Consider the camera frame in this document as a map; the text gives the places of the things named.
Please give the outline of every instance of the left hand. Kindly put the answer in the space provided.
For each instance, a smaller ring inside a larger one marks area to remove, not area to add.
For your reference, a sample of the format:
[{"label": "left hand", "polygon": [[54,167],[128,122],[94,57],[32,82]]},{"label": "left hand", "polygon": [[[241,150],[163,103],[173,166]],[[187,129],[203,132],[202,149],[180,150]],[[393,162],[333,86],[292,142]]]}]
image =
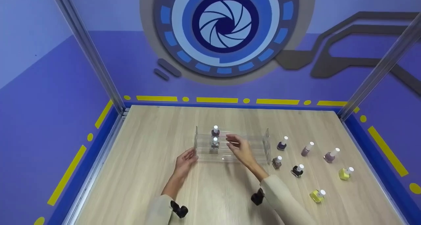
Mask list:
[{"label": "left hand", "polygon": [[176,159],[176,168],[174,169],[173,175],[185,179],[191,166],[197,161],[199,157],[196,155],[196,150],[190,148],[182,153]]}]

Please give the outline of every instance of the metal pole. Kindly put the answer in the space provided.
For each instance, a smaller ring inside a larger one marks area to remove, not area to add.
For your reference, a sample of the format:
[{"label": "metal pole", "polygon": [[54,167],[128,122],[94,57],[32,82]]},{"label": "metal pole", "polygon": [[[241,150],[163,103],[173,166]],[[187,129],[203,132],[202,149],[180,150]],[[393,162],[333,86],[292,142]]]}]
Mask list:
[{"label": "metal pole", "polygon": [[421,38],[421,13],[408,25],[396,42],[388,50],[377,66],[371,71],[363,83],[352,95],[348,103],[339,111],[339,118],[344,121],[354,109],[371,93],[380,81],[396,65],[400,58]]},{"label": "metal pole", "polygon": [[89,33],[85,29],[82,20],[78,16],[74,5],[71,0],[55,0],[59,6],[62,14],[64,15],[67,23],[69,24],[73,34],[75,35],[76,40],[78,41],[80,48],[85,53],[86,58],[89,60],[93,70],[99,78],[102,86],[107,92],[108,96],[114,103],[114,107],[117,109],[117,112],[120,115],[123,115],[125,106],[123,100],[118,94],[117,88],[111,80],[110,75],[105,68],[104,62],[102,62],[101,57],[98,54],[98,51],[93,45],[92,39],[89,36]]}]

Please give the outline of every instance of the yellow nail polish bottle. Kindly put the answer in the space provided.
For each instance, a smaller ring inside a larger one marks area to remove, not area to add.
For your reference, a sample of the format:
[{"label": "yellow nail polish bottle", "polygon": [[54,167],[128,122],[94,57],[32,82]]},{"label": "yellow nail polish bottle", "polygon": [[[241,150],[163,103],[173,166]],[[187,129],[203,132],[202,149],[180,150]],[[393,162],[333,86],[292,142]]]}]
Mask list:
[{"label": "yellow nail polish bottle", "polygon": [[316,189],[310,193],[311,199],[316,203],[321,203],[325,199],[325,195],[326,191],[324,189],[321,189],[320,191]]},{"label": "yellow nail polish bottle", "polygon": [[348,169],[342,168],[339,170],[339,178],[341,180],[347,181],[351,177],[351,173],[354,171],[353,167],[349,167]]}]

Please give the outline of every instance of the hand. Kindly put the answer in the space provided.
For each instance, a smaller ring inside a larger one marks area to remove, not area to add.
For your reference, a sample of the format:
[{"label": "hand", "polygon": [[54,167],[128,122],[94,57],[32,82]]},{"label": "hand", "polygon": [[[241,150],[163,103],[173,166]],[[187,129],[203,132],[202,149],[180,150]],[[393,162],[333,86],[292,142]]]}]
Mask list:
[{"label": "hand", "polygon": [[228,141],[227,146],[234,153],[237,159],[242,162],[246,167],[250,167],[257,164],[256,158],[254,158],[251,152],[250,144],[247,140],[241,138],[239,135],[228,134],[226,140]]},{"label": "hand", "polygon": [[191,169],[191,166],[197,161],[197,159],[198,156],[196,155],[196,150],[194,148],[186,150],[177,157],[173,175],[185,179]]}]

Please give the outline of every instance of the yellow stripe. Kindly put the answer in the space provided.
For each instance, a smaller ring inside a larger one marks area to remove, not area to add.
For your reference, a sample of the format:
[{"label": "yellow stripe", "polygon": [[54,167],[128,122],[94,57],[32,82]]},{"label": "yellow stripe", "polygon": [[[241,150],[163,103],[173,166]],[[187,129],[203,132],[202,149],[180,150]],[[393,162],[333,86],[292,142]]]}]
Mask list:
[{"label": "yellow stripe", "polygon": [[101,126],[102,122],[104,121],[104,119],[107,116],[108,111],[111,109],[111,107],[112,107],[112,101],[110,100],[110,101],[108,101],[104,110],[101,112],[101,115],[99,115],[98,120],[96,120],[96,122],[95,122],[95,127],[97,129],[99,129],[99,127]]},{"label": "yellow stripe", "polygon": [[70,163],[69,167],[64,173],[62,179],[60,180],[59,184],[57,185],[56,189],[54,190],[47,204],[51,206],[54,206],[56,204],[57,200],[60,197],[60,194],[63,192],[63,189],[65,188],[67,182],[69,181],[70,177],[72,176],[73,172],[78,166],[78,163],[80,162],[80,159],[82,158],[85,151],[86,151],[86,147],[84,145],[80,146],[78,153],[74,157],[73,161]]},{"label": "yellow stripe", "polygon": [[136,96],[138,101],[159,101],[159,102],[177,102],[177,97],[172,96]]},{"label": "yellow stripe", "polygon": [[386,155],[387,159],[389,159],[390,163],[396,169],[399,175],[401,177],[408,175],[408,171],[406,170],[406,168],[402,165],[402,163],[399,161],[396,155],[392,152],[392,150],[389,148],[389,146],[386,144],[383,138],[379,135],[379,133],[374,128],[374,126],[371,126],[370,128],[368,128],[368,132],[370,133],[374,141],[376,141],[376,143],[379,145],[380,149]]},{"label": "yellow stripe", "polygon": [[196,102],[238,103],[238,98],[204,98],[204,97],[197,97]]},{"label": "yellow stripe", "polygon": [[257,99],[257,104],[298,105],[299,100],[293,99]]},{"label": "yellow stripe", "polygon": [[332,106],[332,107],[343,107],[347,102],[343,101],[319,101],[317,102],[318,106]]}]

